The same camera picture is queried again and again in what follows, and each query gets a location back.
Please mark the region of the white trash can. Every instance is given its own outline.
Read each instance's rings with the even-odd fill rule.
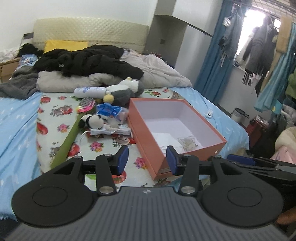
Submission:
[[[250,118],[249,115],[247,115],[243,110],[240,108],[235,108],[234,111],[231,114],[231,119],[233,119],[238,124],[242,121],[243,117]]]

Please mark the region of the orange box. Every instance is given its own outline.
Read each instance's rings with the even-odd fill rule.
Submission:
[[[156,135],[169,134],[175,141],[194,136],[198,146],[186,153],[200,160],[219,153],[227,142],[205,117],[180,99],[131,98],[128,125],[154,180],[172,176],[165,149],[159,146],[160,140],[157,142],[154,138]]]

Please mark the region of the gray coat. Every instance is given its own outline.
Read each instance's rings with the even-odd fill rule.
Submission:
[[[36,91],[38,73],[32,67],[23,66],[16,70],[12,79],[0,84],[0,96],[16,99],[27,99]]]
[[[222,37],[223,45],[221,47],[224,48],[227,57],[230,59],[233,59],[236,54],[239,38],[242,32],[242,23],[242,18],[236,13],[230,26],[226,29]]]
[[[267,34],[268,34],[268,25],[271,22],[270,16],[267,16],[264,19],[264,22],[262,26],[257,30],[257,32],[254,35],[252,48],[250,52],[250,58],[246,65],[246,72],[248,73],[256,73],[257,66],[262,54],[263,47],[267,40]]]

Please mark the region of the ribbed gray surface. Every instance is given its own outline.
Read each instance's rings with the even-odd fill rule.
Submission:
[[[7,241],[284,241],[273,225],[244,230],[228,227],[206,215],[198,202],[173,188],[122,187],[102,197],[80,220],[39,229],[21,224]]]

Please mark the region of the yellow pillow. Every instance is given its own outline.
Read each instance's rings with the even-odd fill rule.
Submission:
[[[87,46],[87,42],[47,40],[45,42],[44,53],[54,49],[66,49],[69,51],[82,50],[84,48],[87,48]]]

